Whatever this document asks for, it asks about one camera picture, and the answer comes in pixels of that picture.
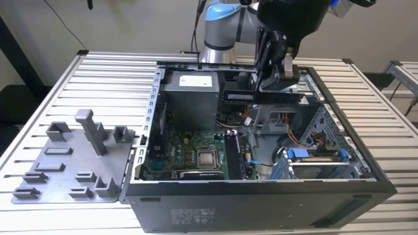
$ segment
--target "slotted metal table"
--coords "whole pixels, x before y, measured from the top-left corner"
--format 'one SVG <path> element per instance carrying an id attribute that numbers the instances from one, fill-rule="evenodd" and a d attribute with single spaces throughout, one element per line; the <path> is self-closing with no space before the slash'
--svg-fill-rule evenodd
<path id="1" fill-rule="evenodd" d="M 65 121 L 70 128 L 81 128 L 73 115 L 80 108 L 92 109 L 94 121 L 105 128 L 126 125 L 140 133 L 156 61 L 194 60 L 194 55 L 186 54 L 89 52 L 76 56 L 0 158 L 0 232 L 23 232 L 25 235 L 142 233 L 128 205 L 118 202 L 13 205 L 11 191 L 43 146 L 45 129 L 51 121 Z M 241 56 L 237 62 L 249 64 L 252 57 Z M 340 230 L 226 234 L 418 234 L 418 130 L 356 66 L 345 62 L 340 59 L 296 60 L 300 66 L 315 68 L 399 193 Z"/>

